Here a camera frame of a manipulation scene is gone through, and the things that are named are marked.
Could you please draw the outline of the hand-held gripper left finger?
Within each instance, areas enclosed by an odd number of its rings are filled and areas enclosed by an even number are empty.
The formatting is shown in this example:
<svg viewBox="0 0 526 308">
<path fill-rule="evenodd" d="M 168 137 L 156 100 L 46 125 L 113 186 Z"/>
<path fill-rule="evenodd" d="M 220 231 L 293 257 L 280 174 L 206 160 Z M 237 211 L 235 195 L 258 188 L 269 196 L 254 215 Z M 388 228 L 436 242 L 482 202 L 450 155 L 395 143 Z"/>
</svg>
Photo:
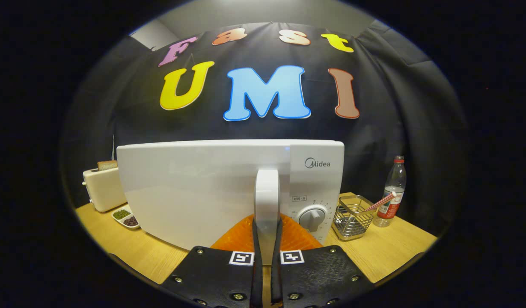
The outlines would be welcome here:
<svg viewBox="0 0 526 308">
<path fill-rule="evenodd" d="M 260 308 L 262 262 L 254 215 L 212 246 L 195 246 L 160 289 L 199 308 Z"/>
</svg>

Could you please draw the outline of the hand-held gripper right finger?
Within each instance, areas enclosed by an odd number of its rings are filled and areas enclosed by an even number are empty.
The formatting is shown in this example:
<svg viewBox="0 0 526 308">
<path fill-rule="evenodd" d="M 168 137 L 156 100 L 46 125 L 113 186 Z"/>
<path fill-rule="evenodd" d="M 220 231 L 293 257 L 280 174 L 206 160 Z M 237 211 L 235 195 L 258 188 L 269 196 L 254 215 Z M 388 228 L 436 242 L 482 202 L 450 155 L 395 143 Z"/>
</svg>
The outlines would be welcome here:
<svg viewBox="0 0 526 308">
<path fill-rule="evenodd" d="M 271 264 L 271 302 L 281 308 L 345 308 L 374 283 L 338 245 L 323 246 L 280 215 Z"/>
</svg>

